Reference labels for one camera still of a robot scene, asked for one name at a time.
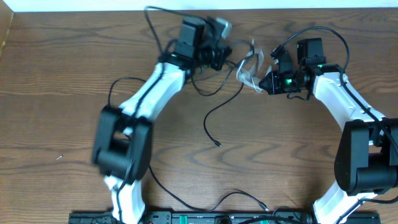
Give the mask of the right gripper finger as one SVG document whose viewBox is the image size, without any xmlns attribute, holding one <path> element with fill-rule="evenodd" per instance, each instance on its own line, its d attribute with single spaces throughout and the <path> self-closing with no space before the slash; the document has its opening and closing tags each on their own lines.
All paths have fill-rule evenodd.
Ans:
<svg viewBox="0 0 398 224">
<path fill-rule="evenodd" d="M 273 85 L 273 71 L 268 72 L 265 77 L 259 82 L 259 86 L 272 86 Z"/>
<path fill-rule="evenodd" d="M 259 85 L 263 90 L 265 90 L 269 95 L 274 94 L 274 86 L 272 83 L 261 83 Z"/>
</svg>

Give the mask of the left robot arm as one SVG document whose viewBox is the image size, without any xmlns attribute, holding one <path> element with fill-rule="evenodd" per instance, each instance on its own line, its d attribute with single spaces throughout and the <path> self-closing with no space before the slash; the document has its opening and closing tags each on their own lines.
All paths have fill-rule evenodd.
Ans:
<svg viewBox="0 0 398 224">
<path fill-rule="evenodd" d="M 139 223 L 145 212 L 141 180 L 150 164 L 155 120 L 197 68 L 222 69 L 232 53 L 222 40 L 231 30 L 219 17 L 184 17 L 179 37 L 170 41 L 137 93 L 102 109 L 91 160 L 104 175 L 112 217 L 119 223 Z"/>
</svg>

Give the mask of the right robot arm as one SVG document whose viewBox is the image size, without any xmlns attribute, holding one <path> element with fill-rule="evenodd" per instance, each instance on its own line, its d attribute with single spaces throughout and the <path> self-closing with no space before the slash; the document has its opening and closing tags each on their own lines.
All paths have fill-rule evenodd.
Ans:
<svg viewBox="0 0 398 224">
<path fill-rule="evenodd" d="M 259 87 L 270 95 L 306 90 L 321 101 L 342 130 L 335 182 L 312 205 L 313 223 L 345 223 L 364 202 L 397 187 L 397 120 L 375 110 L 353 88 L 344 68 L 327 63 L 320 38 L 297 42 L 298 69 L 284 46 L 271 52 L 278 69 Z"/>
</svg>

